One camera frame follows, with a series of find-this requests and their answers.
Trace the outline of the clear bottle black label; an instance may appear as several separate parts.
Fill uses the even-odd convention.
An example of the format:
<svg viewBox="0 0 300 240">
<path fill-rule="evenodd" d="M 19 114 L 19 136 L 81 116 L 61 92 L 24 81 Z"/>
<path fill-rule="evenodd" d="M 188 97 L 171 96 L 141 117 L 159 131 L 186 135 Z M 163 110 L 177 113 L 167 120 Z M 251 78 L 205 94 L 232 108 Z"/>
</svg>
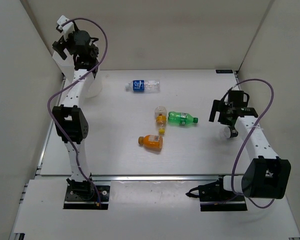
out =
<svg viewBox="0 0 300 240">
<path fill-rule="evenodd" d="M 236 138 L 239 135 L 239 133 L 235 127 L 225 126 L 224 128 L 222 128 L 220 130 L 219 135 L 223 139 L 233 139 L 233 138 Z"/>
</svg>

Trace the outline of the green plastic bottle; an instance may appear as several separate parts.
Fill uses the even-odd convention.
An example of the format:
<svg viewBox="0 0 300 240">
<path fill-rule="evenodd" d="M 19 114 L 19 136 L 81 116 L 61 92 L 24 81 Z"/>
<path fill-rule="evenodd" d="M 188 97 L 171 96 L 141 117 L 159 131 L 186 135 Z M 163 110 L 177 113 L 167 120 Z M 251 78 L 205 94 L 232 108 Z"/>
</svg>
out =
<svg viewBox="0 0 300 240">
<path fill-rule="evenodd" d="M 171 125 L 189 127 L 196 125 L 198 121 L 199 119 L 197 117 L 193 117 L 189 113 L 175 111 L 170 111 L 168 113 L 168 122 Z"/>
</svg>

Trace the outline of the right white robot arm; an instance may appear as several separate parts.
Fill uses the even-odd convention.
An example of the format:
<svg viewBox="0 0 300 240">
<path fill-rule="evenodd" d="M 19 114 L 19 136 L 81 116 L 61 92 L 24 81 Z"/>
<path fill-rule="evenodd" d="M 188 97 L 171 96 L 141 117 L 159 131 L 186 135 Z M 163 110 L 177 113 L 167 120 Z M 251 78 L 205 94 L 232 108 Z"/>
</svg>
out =
<svg viewBox="0 0 300 240">
<path fill-rule="evenodd" d="M 236 196 L 249 199 L 282 199 L 287 188 L 291 164 L 270 146 L 259 124 L 259 115 L 248 106 L 250 96 L 242 90 L 229 90 L 220 100 L 214 100 L 209 121 L 215 120 L 229 130 L 229 137 L 241 137 L 240 150 L 246 150 L 250 160 L 243 175 L 221 176 L 217 181 L 190 189 L 186 196 L 199 198 L 205 204 L 221 204 Z"/>
</svg>

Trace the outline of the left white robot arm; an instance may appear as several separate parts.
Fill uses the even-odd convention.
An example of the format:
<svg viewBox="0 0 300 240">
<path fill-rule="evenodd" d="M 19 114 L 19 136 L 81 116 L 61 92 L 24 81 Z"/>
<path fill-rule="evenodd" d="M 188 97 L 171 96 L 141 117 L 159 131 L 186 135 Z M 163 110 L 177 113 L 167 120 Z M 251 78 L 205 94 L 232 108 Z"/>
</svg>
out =
<svg viewBox="0 0 300 240">
<path fill-rule="evenodd" d="M 65 99 L 59 106 L 54 106 L 51 113 L 57 134 L 68 152 L 71 176 L 67 183 L 71 191 L 84 201 L 99 204 L 100 193 L 93 183 L 86 159 L 85 139 L 89 124 L 81 108 L 98 73 L 99 49 L 94 45 L 95 41 L 97 39 L 90 37 L 87 31 L 76 29 L 53 43 L 53 49 L 62 59 L 67 58 L 65 51 L 73 57 L 74 75 Z"/>
</svg>

